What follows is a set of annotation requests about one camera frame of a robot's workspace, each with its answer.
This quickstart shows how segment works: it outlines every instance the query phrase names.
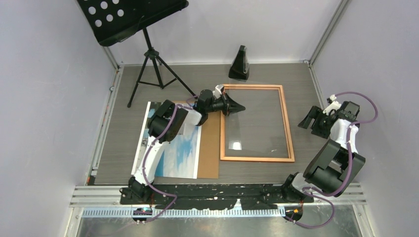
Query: wooden frame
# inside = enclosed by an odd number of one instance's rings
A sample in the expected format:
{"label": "wooden frame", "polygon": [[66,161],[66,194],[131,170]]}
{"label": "wooden frame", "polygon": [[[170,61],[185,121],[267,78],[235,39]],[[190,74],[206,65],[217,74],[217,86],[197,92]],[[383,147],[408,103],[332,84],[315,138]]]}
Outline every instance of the wooden frame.
{"label": "wooden frame", "polygon": [[226,157],[225,156],[225,117],[221,113],[220,123],[220,160],[230,161],[262,161],[262,162],[295,162],[293,142],[291,140],[290,123],[288,121],[287,106],[285,104],[285,95],[282,85],[263,85],[263,84],[225,84],[224,89],[247,89],[247,90],[278,90],[282,119],[284,121],[285,139],[287,141],[288,157],[270,158],[270,157]]}

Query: gray wall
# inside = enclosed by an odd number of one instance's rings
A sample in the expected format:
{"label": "gray wall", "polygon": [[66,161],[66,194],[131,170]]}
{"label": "gray wall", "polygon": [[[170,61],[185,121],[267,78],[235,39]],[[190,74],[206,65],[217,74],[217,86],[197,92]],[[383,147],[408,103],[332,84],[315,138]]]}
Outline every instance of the gray wall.
{"label": "gray wall", "polygon": [[[324,96],[354,90],[373,99],[376,122],[362,125],[358,176],[376,231],[418,236],[419,1],[353,0],[314,64]],[[361,98],[359,119],[373,116]]]}
{"label": "gray wall", "polygon": [[[339,2],[190,0],[148,32],[170,63],[230,64],[241,44],[250,63],[295,62],[311,57]],[[118,62],[142,64],[147,45],[138,32],[111,50]]]}
{"label": "gray wall", "polygon": [[57,237],[114,70],[76,1],[0,1],[1,236]]}

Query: black music stand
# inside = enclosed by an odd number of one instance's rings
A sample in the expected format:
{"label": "black music stand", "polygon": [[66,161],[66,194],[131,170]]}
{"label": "black music stand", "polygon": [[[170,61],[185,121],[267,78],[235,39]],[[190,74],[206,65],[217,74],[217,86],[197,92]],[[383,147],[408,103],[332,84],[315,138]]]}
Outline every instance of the black music stand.
{"label": "black music stand", "polygon": [[[186,0],[77,0],[87,18],[93,33],[101,46],[111,46],[122,42],[140,30],[143,30],[148,51],[144,54],[145,60],[140,75],[135,84],[134,91],[128,103],[131,107],[135,92],[140,83],[165,88],[178,80],[193,96],[196,94],[180,79],[180,77],[159,56],[159,52],[151,46],[146,27],[159,20],[172,15],[188,6]],[[159,84],[141,81],[148,59],[153,62]],[[173,75],[174,79],[163,84],[157,67],[156,59],[161,62]]]}

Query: blue and white picture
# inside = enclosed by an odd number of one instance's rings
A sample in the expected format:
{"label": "blue and white picture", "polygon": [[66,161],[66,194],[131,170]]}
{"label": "blue and white picture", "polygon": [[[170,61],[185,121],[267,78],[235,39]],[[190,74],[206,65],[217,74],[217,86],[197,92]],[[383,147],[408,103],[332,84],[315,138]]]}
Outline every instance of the blue and white picture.
{"label": "blue and white picture", "polygon": [[[146,123],[160,105],[161,103],[159,102],[148,102],[132,170],[133,173],[140,166],[141,159],[145,153],[148,139]],[[164,150],[155,176],[196,179],[198,174],[200,138],[200,126],[195,126],[193,131],[188,134],[178,134]]]}

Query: metronome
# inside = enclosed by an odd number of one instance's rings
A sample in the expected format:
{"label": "metronome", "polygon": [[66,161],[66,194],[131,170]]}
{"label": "metronome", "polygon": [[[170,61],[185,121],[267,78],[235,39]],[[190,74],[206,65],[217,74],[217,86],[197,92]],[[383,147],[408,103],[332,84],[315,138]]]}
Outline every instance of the metronome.
{"label": "metronome", "polygon": [[246,46],[240,46],[239,52],[231,64],[228,77],[239,80],[247,80],[249,78],[249,63],[248,58],[246,57]]}

